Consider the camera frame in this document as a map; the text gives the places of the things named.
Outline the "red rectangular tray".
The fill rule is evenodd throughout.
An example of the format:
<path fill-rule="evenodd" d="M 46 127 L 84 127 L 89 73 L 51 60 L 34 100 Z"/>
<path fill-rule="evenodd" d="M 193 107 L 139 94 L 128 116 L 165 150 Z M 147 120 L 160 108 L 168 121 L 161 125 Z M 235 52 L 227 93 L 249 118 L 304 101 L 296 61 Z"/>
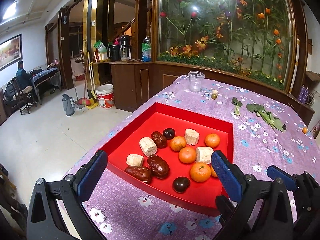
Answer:
<path fill-rule="evenodd" d="M 217 149 L 221 150 L 230 162 L 233 161 L 232 123 L 156 102 L 100 147 L 107 153 L 107 169 L 133 186 L 161 200 L 208 216 L 217 215 L 219 212 L 215 198 L 227 194 L 219 179 L 210 177 L 201 183 L 192 180 L 190 187 L 184 193 L 174 191 L 172 182 L 181 176 L 189 178 L 191 165 L 180 162 L 178 153 L 170 146 L 157 150 L 157 155 L 163 158 L 170 167 L 167 178 L 154 177 L 151 183 L 146 184 L 125 172 L 127 156 L 143 154 L 139 146 L 140 139 L 150 136 L 154 131 L 161 132 L 166 128 L 174 129 L 177 136 L 183 136 L 188 128 L 194 129 L 200 135 L 197 144 L 199 147 L 205 145 L 204 140 L 208 134 L 215 133 L 220 137 Z"/>

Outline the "small green vegetable stalk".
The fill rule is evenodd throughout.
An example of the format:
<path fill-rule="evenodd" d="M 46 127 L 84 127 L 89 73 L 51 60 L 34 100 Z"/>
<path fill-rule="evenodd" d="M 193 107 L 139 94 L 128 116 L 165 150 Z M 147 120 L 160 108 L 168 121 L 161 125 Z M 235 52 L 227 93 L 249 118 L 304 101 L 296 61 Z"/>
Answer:
<path fill-rule="evenodd" d="M 239 101 L 236 97 L 233 97 L 232 104 L 234 105 L 234 114 L 236 116 L 239 116 L 240 115 L 240 107 L 242 106 L 242 102 Z"/>

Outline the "steel thermos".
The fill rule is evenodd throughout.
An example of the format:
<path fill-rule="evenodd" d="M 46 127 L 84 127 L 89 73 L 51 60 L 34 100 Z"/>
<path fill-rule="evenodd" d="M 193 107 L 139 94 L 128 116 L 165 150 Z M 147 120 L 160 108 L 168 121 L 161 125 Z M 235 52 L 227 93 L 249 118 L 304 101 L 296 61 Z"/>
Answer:
<path fill-rule="evenodd" d="M 120 37 L 120 58 L 121 61 L 131 60 L 131 37 L 129 35 L 122 35 Z"/>

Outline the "green water bottle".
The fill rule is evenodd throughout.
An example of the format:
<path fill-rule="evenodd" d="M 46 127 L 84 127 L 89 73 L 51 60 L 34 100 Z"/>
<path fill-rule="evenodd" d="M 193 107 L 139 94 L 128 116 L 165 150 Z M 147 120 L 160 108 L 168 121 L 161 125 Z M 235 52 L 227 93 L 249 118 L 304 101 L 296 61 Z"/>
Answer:
<path fill-rule="evenodd" d="M 142 61 L 151 61 L 151 38 L 148 36 L 142 42 Z"/>

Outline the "framed wall painting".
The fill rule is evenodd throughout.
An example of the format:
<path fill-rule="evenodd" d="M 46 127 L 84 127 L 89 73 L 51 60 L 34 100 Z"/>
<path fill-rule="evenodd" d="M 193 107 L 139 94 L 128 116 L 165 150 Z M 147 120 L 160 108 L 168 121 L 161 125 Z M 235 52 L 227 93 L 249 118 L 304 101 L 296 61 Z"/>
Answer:
<path fill-rule="evenodd" d="M 22 34 L 16 35 L 0 46 L 0 68 L 4 70 L 13 63 L 23 59 L 22 55 Z"/>

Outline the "large leafy green vegetable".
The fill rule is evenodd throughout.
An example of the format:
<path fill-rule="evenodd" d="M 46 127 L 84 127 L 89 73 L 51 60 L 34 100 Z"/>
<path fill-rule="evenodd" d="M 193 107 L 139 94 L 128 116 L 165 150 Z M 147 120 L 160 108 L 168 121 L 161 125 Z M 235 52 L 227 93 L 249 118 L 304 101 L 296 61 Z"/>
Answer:
<path fill-rule="evenodd" d="M 286 131 L 286 125 L 282 121 L 274 116 L 271 111 L 267 111 L 263 105 L 250 103 L 246 105 L 246 108 L 251 113 L 256 113 L 258 117 L 261 117 L 267 124 L 273 129 L 277 129 L 281 132 Z"/>

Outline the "orange tangerine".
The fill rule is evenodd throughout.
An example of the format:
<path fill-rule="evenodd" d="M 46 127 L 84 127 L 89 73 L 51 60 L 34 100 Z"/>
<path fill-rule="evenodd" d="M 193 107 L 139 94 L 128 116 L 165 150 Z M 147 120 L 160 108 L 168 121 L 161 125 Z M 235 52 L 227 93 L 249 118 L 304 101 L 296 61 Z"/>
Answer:
<path fill-rule="evenodd" d="M 198 183 L 207 181 L 211 176 L 210 166 L 206 163 L 195 163 L 190 169 L 190 176 Z"/>

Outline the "clear plastic cup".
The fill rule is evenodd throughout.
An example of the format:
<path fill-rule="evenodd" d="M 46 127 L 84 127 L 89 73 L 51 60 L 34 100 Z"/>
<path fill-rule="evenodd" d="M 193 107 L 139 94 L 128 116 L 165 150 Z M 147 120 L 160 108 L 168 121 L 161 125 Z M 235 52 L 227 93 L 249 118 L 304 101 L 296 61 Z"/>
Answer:
<path fill-rule="evenodd" d="M 200 92 L 205 75 L 202 72 L 192 70 L 188 73 L 188 76 L 189 76 L 189 90 L 191 92 Z"/>

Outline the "beige corn cake piece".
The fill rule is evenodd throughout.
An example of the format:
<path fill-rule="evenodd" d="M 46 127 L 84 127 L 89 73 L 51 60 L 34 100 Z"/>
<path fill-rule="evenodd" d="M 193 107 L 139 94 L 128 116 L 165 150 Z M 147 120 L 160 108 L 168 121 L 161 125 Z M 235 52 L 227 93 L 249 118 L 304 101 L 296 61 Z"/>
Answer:
<path fill-rule="evenodd" d="M 196 148 L 196 163 L 211 163 L 211 156 L 214 150 L 211 147 L 197 147 Z"/>

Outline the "large red date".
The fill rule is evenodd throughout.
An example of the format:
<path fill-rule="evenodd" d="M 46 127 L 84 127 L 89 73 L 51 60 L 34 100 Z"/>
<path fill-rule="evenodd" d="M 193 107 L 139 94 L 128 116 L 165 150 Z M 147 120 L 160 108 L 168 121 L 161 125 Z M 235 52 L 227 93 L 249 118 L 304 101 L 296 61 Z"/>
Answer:
<path fill-rule="evenodd" d="M 159 179 L 165 179 L 168 177 L 170 173 L 170 167 L 163 158 L 157 155 L 152 155 L 148 157 L 147 163 L 155 177 Z"/>

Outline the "wooden cabinet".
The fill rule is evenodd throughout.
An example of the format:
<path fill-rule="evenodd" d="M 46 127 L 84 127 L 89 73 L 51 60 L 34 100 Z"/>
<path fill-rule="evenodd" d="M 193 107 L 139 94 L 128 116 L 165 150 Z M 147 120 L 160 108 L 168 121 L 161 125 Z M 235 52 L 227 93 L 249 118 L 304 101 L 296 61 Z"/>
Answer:
<path fill-rule="evenodd" d="M 112 84 L 116 107 L 129 112 L 135 111 L 179 77 L 184 77 L 186 88 L 200 87 L 208 98 L 213 90 L 230 85 L 232 89 L 256 92 L 291 107 L 306 125 L 315 114 L 310 106 L 298 101 L 296 93 L 208 67 L 162 61 L 98 62 L 93 64 L 93 73 L 95 85 Z"/>

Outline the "broom with dustpan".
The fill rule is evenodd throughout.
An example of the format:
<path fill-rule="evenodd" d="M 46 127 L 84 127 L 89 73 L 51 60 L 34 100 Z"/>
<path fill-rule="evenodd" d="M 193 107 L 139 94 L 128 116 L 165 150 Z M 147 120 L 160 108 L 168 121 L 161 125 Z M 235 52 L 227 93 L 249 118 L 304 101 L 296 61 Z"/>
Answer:
<path fill-rule="evenodd" d="M 85 65 L 85 83 L 84 83 L 84 96 L 81 98 L 77 98 L 74 102 L 76 108 L 83 109 L 84 107 L 88 109 L 94 109 L 98 106 L 97 96 L 95 95 L 93 90 L 88 91 L 88 77 L 91 77 L 91 62 L 89 59 L 89 51 L 87 52 L 87 60 Z"/>

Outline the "grey floor thermos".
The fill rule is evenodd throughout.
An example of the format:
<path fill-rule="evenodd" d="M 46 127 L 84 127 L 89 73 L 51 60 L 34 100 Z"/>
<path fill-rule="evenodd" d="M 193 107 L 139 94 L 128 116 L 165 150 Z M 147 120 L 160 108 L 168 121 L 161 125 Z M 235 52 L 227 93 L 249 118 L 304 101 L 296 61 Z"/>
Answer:
<path fill-rule="evenodd" d="M 75 104 L 72 97 L 67 94 L 62 95 L 63 110 L 67 116 L 72 116 L 75 112 Z"/>

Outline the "seated person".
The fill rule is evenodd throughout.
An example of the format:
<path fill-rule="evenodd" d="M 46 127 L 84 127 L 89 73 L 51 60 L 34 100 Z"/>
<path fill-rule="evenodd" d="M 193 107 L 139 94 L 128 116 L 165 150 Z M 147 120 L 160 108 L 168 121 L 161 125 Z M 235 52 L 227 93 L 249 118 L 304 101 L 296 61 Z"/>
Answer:
<path fill-rule="evenodd" d="M 16 72 L 16 80 L 19 89 L 23 93 L 29 93 L 33 90 L 31 78 L 33 77 L 33 73 L 27 73 L 23 68 L 23 61 L 18 61 L 17 64 L 17 72 Z"/>

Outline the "flower mural glass panel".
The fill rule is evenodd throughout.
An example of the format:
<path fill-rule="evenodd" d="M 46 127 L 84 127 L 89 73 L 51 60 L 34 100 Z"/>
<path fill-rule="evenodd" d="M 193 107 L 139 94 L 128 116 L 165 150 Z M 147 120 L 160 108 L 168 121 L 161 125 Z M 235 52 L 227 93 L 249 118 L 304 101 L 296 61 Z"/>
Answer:
<path fill-rule="evenodd" d="M 289 0 L 159 0 L 159 61 L 204 66 L 284 89 Z"/>

